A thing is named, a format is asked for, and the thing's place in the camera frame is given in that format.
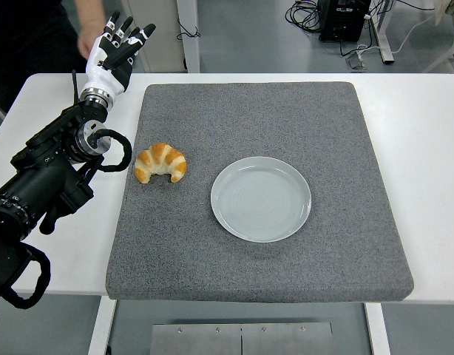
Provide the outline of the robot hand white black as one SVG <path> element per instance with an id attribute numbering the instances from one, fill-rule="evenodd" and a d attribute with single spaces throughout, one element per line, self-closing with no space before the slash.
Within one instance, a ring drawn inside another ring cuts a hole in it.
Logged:
<path id="1" fill-rule="evenodd" d="M 87 61 L 88 81 L 84 85 L 81 99 L 100 96 L 108 101 L 125 92 L 133 71 L 138 52 L 156 29 L 154 24 L 130 30 L 132 17 L 117 26 L 120 13 L 115 11 L 110 17 L 102 35 L 96 38 Z"/>

